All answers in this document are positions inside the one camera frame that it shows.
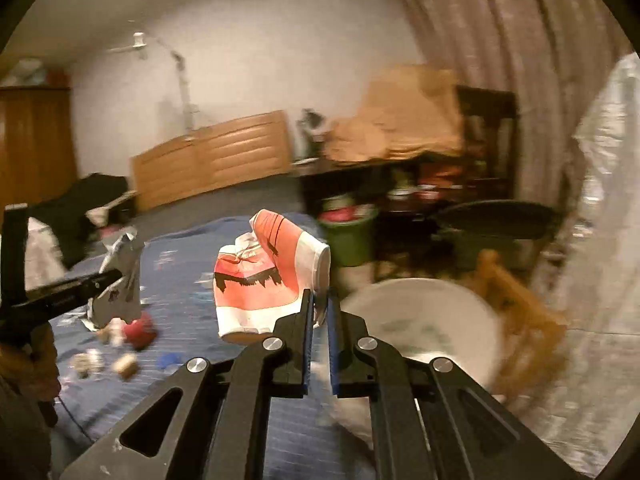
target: curtain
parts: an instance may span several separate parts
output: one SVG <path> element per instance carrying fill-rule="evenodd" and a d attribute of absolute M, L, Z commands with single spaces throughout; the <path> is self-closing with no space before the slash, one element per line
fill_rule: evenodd
<path fill-rule="evenodd" d="M 555 205 L 571 134 L 631 46 L 601 0 L 402 0 L 426 61 L 516 94 L 516 195 Z"/>
<path fill-rule="evenodd" d="M 624 57 L 576 130 L 586 160 L 568 257 L 546 298 L 569 330 L 566 366 L 523 421 L 596 476 L 640 411 L 640 59 Z"/>

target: cable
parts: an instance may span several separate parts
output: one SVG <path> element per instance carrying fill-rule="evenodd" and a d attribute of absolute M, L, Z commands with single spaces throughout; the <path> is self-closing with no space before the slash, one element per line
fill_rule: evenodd
<path fill-rule="evenodd" d="M 62 404 L 62 407 L 65 409 L 66 414 L 69 416 L 69 418 L 73 421 L 73 423 L 78 427 L 78 430 L 80 430 L 82 432 L 82 434 L 87 437 L 87 440 L 89 442 L 91 442 L 92 444 L 95 443 L 95 440 L 92 439 L 89 434 L 82 428 L 82 426 L 80 426 L 80 424 L 78 424 L 78 421 L 75 419 L 75 417 L 73 415 L 71 415 L 71 412 L 69 411 L 69 408 L 66 406 L 66 404 L 62 401 L 62 399 L 60 399 L 60 396 L 57 397 L 58 400 L 60 401 L 60 404 Z"/>

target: blue bedsheet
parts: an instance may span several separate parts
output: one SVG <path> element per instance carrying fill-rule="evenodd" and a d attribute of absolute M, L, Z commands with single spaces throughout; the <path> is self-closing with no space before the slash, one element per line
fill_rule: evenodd
<path fill-rule="evenodd" d="M 292 222 L 319 237 L 314 220 L 303 214 L 286 215 Z M 233 358 L 242 347 L 223 342 L 218 337 L 215 304 L 211 289 L 198 283 L 204 272 L 212 272 L 220 247 L 233 243 L 247 232 L 249 217 L 225 218 L 180 233 L 165 235 L 146 245 L 141 259 L 141 297 L 148 302 L 159 336 L 140 352 L 140 372 L 129 382 L 121 381 L 109 368 L 124 352 L 101 345 L 95 335 L 79 321 L 60 323 L 53 320 L 58 348 L 60 375 L 69 378 L 61 398 L 84 430 L 94 439 L 103 436 L 153 387 L 166 377 L 156 361 L 166 352 L 180 352 L 185 358 L 203 356 L 212 362 Z M 102 258 L 80 263 L 73 275 L 96 271 Z M 324 330 L 314 332 L 314 346 Z M 69 367 L 71 357 L 99 348 L 106 368 L 98 376 L 80 380 Z M 328 422 L 322 410 L 324 393 L 312 380 L 305 399 L 273 399 L 267 437 L 264 478 L 357 479 L 375 478 L 364 445 L 345 430 Z M 60 421 L 56 432 L 74 448 L 89 446 L 61 406 L 56 406 Z"/>

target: cork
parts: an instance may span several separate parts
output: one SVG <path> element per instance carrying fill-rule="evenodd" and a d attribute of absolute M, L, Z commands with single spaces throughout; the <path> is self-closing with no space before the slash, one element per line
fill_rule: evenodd
<path fill-rule="evenodd" d="M 71 367 L 81 379 L 89 376 L 90 366 L 91 363 L 87 354 L 76 354 L 71 358 Z"/>
<path fill-rule="evenodd" d="M 106 345 L 111 337 L 111 332 L 108 327 L 105 327 L 98 330 L 98 332 L 95 333 L 95 336 L 98 338 L 98 341 L 103 345 Z"/>
<path fill-rule="evenodd" d="M 124 354 L 111 365 L 111 370 L 116 372 L 123 381 L 128 381 L 138 372 L 138 359 L 133 352 Z"/>

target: wooden cabinet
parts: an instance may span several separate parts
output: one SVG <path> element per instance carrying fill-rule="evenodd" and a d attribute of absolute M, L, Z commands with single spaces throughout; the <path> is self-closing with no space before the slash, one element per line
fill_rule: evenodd
<path fill-rule="evenodd" d="M 291 165 L 283 111 L 201 128 L 132 159 L 138 209 L 274 174 Z"/>
<path fill-rule="evenodd" d="M 69 90 L 0 89 L 2 209 L 7 203 L 55 198 L 77 178 Z"/>

